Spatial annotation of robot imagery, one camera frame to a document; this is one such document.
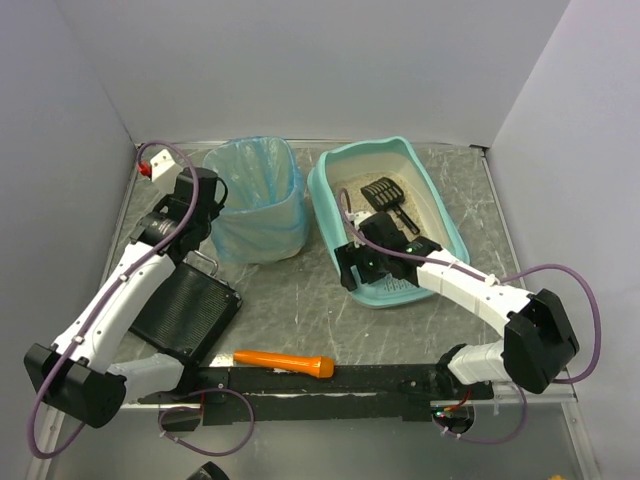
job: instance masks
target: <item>black litter scoop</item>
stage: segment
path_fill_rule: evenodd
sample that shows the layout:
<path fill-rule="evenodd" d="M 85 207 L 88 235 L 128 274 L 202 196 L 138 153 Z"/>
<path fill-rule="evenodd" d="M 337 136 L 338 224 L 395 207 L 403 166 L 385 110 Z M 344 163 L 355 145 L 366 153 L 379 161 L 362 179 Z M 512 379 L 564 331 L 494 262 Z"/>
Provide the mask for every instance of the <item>black litter scoop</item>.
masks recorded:
<path fill-rule="evenodd" d="M 396 182 L 390 178 L 382 177 L 375 182 L 362 187 L 360 192 L 376 212 L 392 210 L 398 218 L 402 220 L 402 223 L 407 226 L 411 233 L 414 235 L 418 235 L 420 233 L 420 229 L 415 222 L 411 220 L 409 215 L 407 215 L 400 207 L 400 204 L 404 203 L 404 192 Z"/>

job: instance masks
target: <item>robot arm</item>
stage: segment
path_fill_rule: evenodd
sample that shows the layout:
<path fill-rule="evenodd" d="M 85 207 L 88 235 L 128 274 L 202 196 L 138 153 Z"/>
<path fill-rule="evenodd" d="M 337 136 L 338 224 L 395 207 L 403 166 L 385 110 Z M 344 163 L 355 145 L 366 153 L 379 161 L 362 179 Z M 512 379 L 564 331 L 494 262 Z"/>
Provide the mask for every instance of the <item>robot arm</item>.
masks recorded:
<path fill-rule="evenodd" d="M 427 261 L 397 258 L 351 242 L 335 251 L 341 283 L 348 290 L 357 288 L 352 267 L 362 283 L 391 274 L 451 299 L 502 337 L 486 345 L 458 345 L 444 355 L 449 370 L 462 384 L 513 381 L 532 393 L 542 393 L 577 354 L 578 341 L 554 293 L 543 289 L 534 294 L 501 285 L 494 276 L 460 262 L 425 237 L 409 242 L 384 212 L 360 212 L 352 218 L 370 242 Z"/>
<path fill-rule="evenodd" d="M 127 276 L 125 272 L 134 263 L 176 230 L 193 194 L 189 169 L 179 167 L 166 150 L 154 157 L 151 164 L 153 169 L 147 173 L 166 195 L 140 220 L 115 271 L 85 311 L 51 347 L 34 344 L 24 360 L 31 381 L 39 390 L 63 352 L 73 343 L 77 344 L 51 383 L 44 401 L 94 428 L 111 420 L 123 403 L 172 390 L 180 381 L 184 366 L 166 354 L 121 364 L 113 364 L 113 359 L 120 341 L 151 295 L 186 255 L 208 237 L 211 222 L 226 200 L 226 193 L 220 201 L 215 199 L 218 176 L 197 168 L 199 193 L 189 221 L 170 243 Z M 91 327 L 81 335 L 90 312 L 118 281 L 121 281 L 119 287 Z"/>

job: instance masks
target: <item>orange handle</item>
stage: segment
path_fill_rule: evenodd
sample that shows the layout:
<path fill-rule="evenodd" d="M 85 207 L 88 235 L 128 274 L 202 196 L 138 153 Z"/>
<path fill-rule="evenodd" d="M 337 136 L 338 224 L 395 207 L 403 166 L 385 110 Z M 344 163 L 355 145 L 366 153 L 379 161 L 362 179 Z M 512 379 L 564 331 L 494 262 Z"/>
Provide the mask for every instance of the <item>orange handle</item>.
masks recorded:
<path fill-rule="evenodd" d="M 329 378 L 333 375 L 333 360 L 328 357 L 299 357 L 280 353 L 238 350 L 233 354 L 238 363 L 259 367 L 280 368 L 292 372 L 306 373 L 316 378 Z"/>

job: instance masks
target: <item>trash bin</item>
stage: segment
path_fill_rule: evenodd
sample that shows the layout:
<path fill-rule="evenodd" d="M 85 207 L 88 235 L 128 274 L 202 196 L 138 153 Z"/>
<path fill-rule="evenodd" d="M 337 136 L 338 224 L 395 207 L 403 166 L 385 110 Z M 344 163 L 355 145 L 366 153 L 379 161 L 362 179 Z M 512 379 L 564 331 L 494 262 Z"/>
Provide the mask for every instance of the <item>trash bin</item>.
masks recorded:
<path fill-rule="evenodd" d="M 221 261 L 267 264 L 300 251 L 309 233 L 305 184 L 287 142 L 274 137 L 233 140 L 209 152 L 204 167 L 229 188 L 211 231 Z"/>

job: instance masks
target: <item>metal table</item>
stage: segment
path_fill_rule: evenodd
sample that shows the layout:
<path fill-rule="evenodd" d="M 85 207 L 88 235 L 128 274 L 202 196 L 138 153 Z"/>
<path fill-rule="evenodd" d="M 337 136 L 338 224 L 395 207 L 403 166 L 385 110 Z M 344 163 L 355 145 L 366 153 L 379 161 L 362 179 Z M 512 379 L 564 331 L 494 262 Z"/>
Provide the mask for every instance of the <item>metal table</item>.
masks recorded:
<path fill-rule="evenodd" d="M 323 151 L 340 146 L 308 145 L 292 143 L 305 178 Z M 206 154 L 215 148 L 199 147 L 186 148 L 196 166 L 202 165 Z M 149 157 L 156 151 L 151 150 Z M 416 152 L 467 245 L 471 264 L 498 277 L 515 272 L 510 241 L 482 150 L 425 145 L 417 146 Z M 114 261 L 120 258 L 136 222 L 160 197 L 149 180 L 138 177 Z M 434 363 L 454 345 L 497 340 L 488 325 L 440 296 L 380 310 L 356 303 L 339 284 L 308 193 L 306 202 L 312 227 L 309 240 L 298 255 L 269 266 L 221 264 L 218 277 L 242 295 L 244 304 L 211 351 L 207 364 L 231 365 L 233 352 L 238 349 L 326 355 L 341 365 Z M 210 240 L 203 242 L 201 251 L 217 258 Z M 210 269 L 206 263 L 196 266 Z M 153 353 L 153 347 L 128 334 L 116 361 Z"/>

